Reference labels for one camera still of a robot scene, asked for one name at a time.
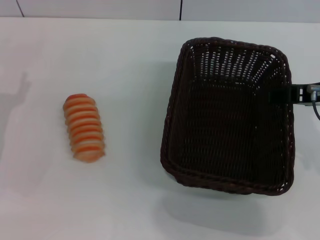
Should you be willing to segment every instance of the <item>black cable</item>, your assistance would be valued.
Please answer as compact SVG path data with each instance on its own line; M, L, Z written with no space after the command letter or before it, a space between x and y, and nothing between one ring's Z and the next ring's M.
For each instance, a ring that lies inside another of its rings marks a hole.
M313 110L314 110L316 117L320 120L320 115L317 110L316 101L312 101L312 106L313 106Z

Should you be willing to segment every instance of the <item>dark brown basket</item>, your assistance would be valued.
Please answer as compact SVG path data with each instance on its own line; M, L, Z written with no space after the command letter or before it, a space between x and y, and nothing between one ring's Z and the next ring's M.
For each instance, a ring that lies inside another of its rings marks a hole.
M167 107L161 163L178 183L236 194L281 195L294 181L287 57L270 46L217 37L181 49Z

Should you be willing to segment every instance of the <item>white table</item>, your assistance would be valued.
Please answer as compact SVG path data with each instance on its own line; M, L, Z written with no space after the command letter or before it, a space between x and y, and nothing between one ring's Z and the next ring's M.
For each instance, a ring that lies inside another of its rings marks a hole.
M295 106L295 182L278 197L176 183L160 164L182 44L276 47L294 83L320 82L320 24L0 18L0 239L315 240L320 122ZM107 154L73 160L62 105L93 97Z

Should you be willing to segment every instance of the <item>white surface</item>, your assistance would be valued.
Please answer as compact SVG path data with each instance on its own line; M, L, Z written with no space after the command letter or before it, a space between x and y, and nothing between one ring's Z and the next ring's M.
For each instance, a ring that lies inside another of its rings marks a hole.
M16 0L0 0L0 17L22 17Z
M179 20L180 0L19 0L26 17Z
M319 0L183 0L182 20L320 23Z
M0 19L4 240L315 240L320 122L295 106L295 182L279 197L194 189L160 164L182 44L217 36L279 48L294 83L319 81L320 24ZM107 155L72 159L62 105L97 102Z

